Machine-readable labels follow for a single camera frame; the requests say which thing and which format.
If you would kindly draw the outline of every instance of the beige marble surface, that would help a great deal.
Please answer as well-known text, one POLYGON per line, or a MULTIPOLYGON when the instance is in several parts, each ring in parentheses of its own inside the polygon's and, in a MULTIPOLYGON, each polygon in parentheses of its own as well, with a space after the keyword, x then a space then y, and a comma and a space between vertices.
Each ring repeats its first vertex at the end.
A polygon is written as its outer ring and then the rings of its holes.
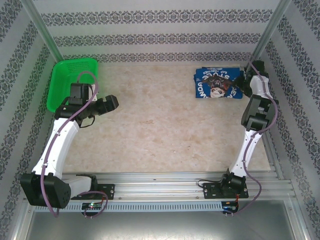
MULTIPOLYGON (((119 107, 80 129, 64 171, 225 171, 242 144, 249 99, 196 99, 197 67, 100 65, 99 97, 113 94, 119 107)), ((262 141, 249 169, 270 170, 262 141)))

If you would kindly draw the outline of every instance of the green plastic basket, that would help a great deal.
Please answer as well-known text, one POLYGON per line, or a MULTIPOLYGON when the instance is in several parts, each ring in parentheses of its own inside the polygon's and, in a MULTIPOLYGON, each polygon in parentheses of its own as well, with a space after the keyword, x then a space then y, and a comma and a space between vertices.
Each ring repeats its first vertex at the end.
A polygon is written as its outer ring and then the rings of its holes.
MULTIPOLYGON (((50 112, 54 113, 62 101, 69 97, 71 83, 76 83, 78 75, 83 71, 92 72, 98 79, 98 62, 93 58, 80 58, 64 60, 53 67, 46 101, 46 106, 50 112)), ((83 74, 79 83, 94 84, 95 80, 91 75, 83 74)))

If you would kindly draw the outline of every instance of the purple cable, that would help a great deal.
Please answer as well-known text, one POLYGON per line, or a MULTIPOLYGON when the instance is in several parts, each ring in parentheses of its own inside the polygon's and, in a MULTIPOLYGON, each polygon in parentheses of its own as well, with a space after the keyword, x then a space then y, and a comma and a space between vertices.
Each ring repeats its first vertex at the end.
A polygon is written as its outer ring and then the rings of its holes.
POLYGON ((242 160, 242 162, 243 162, 243 169, 244 169, 245 173, 249 176, 249 178, 251 178, 253 181, 255 181, 255 182, 259 185, 259 192, 258 192, 257 195, 252 199, 252 201, 249 202, 248 205, 246 205, 245 207, 243 207, 242 209, 240 209, 239 211, 237 211, 236 213, 234 213, 234 215, 240 213, 241 211, 243 211, 244 209, 246 209, 247 207, 249 207, 255 200, 257 200, 257 198, 260 196, 260 194, 261 194, 261 192, 262 192, 262 185, 261 185, 261 183, 260 183, 256 178, 254 178, 253 176, 251 176, 250 173, 248 172, 248 169, 247 169, 247 167, 246 167, 246 156, 247 156, 247 152, 248 152, 248 150, 249 150, 249 147, 250 147, 251 143, 252 143, 253 140, 254 140, 254 137, 255 137, 257 134, 262 134, 262 133, 268 131, 268 130, 276 123, 277 117, 278 117, 278 106, 277 106, 275 100, 274 100, 272 97, 270 97, 269 95, 267 95, 267 88, 266 88, 266 85, 265 85, 265 82, 264 82, 262 76, 260 75, 259 71, 255 68, 255 66, 252 64, 252 62, 250 61, 250 59, 248 59, 248 62, 249 62, 249 64, 250 64, 250 66, 252 67, 252 69, 257 73, 257 75, 259 76, 260 80, 262 81, 262 83, 263 83, 264 95, 266 95, 266 97, 267 97, 267 98, 272 102, 272 104, 274 105, 275 113, 274 113, 274 117, 273 117, 272 122, 270 123, 270 125, 267 126, 267 127, 264 128, 264 129, 261 129, 261 130, 255 132, 255 133, 251 136, 250 141, 249 141, 248 145, 247 145, 246 148, 245 148, 245 151, 244 151, 244 154, 243 154, 243 160, 242 160))
POLYGON ((84 215, 85 218, 90 218, 90 219, 96 218, 96 217, 98 217, 100 214, 102 214, 102 212, 106 209, 107 204, 108 204, 108 196, 107 196, 107 194, 106 194, 105 192, 103 192, 103 191, 85 191, 85 192, 83 192, 83 193, 80 193, 79 195, 86 195, 86 194, 102 194, 102 195, 105 196, 105 205, 103 206, 103 208, 102 208, 97 214, 95 214, 95 215, 93 215, 93 216, 88 216, 86 213, 87 213, 87 210, 88 210, 89 208, 86 208, 86 209, 84 210, 83 215, 84 215))
MULTIPOLYGON (((41 192, 42 192, 42 195, 43 195, 43 198, 44 198, 44 201, 45 201, 45 204, 46 206, 48 207, 49 211, 53 214, 53 216, 55 218, 58 217, 59 215, 59 209, 57 209, 56 213, 55 211, 53 210, 50 202, 49 202, 49 199, 48 199, 48 196, 47 196, 47 193, 46 193, 46 189, 45 189, 45 172, 46 172, 46 168, 47 168, 47 162, 48 162, 48 158, 49 158, 49 155, 50 155, 50 151, 57 139, 57 137, 60 135, 60 132, 64 129, 64 127, 67 125, 67 123, 69 123, 74 117, 76 117, 79 113, 81 113, 94 99, 95 95, 98 93, 98 90, 99 90, 99 86, 98 86, 98 81, 97 81, 97 78, 96 76, 90 72, 90 71, 83 71, 81 72, 78 77, 77 77, 77 82, 79 82, 79 79, 81 78, 81 76, 83 74, 89 74, 93 77, 94 79, 94 85, 95 85, 95 88, 94 88, 94 91, 93 91, 93 94, 91 96, 91 98, 85 103, 85 105, 83 105, 83 107, 81 107, 76 113, 74 113, 71 117, 69 117, 62 125, 61 127, 58 129, 58 131, 55 133, 55 135, 53 136, 52 138, 52 141, 50 142, 49 144, 49 147, 48 147, 48 150, 46 151, 46 154, 45 154, 45 157, 44 157, 44 161, 43 161, 43 165, 42 165, 42 171, 41 171, 41 177, 40 177, 40 186, 41 186, 41 192)), ((102 195, 105 195, 104 192, 96 192, 96 193, 99 193, 99 194, 102 194, 102 195)))

